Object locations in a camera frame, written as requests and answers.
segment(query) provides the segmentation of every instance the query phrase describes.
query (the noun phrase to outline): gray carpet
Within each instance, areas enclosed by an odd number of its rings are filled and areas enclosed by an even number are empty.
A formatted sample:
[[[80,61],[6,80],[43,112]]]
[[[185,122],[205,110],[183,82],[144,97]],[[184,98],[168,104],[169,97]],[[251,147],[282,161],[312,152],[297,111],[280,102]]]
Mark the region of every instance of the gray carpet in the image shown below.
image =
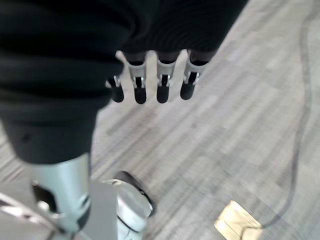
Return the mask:
[[[303,79],[311,81],[313,104],[296,194],[260,240],[319,239],[319,10],[319,0],[251,0],[189,101],[179,96],[185,52],[166,104],[156,100],[154,53],[145,105],[135,103],[125,70],[124,102],[98,118],[92,172],[104,180],[126,170],[152,190],[158,212],[146,240],[223,240],[213,223],[230,200],[262,224],[277,214],[290,183]],[[0,146],[1,181],[26,177],[3,131]]]

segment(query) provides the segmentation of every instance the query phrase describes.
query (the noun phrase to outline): black fabric sleeve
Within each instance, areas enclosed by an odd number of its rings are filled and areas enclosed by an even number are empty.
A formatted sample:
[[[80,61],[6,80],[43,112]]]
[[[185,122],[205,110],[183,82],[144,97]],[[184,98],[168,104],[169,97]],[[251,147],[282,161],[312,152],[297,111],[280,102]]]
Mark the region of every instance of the black fabric sleeve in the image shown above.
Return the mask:
[[[115,53],[148,31],[157,0],[0,0],[0,118],[24,161],[89,152]]]

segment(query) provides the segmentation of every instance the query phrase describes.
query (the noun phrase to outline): robotic hand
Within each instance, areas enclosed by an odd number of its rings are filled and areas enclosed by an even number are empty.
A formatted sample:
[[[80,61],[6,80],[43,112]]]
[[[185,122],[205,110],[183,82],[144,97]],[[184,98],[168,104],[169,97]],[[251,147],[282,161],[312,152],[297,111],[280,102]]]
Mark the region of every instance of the robotic hand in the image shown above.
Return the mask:
[[[157,53],[157,100],[165,103],[187,49],[180,95],[190,99],[247,1],[0,0],[0,117],[31,175],[20,187],[1,186],[3,239],[141,240],[155,212],[141,184],[126,172],[90,181],[97,113],[124,99],[116,51],[143,104],[146,52]]]

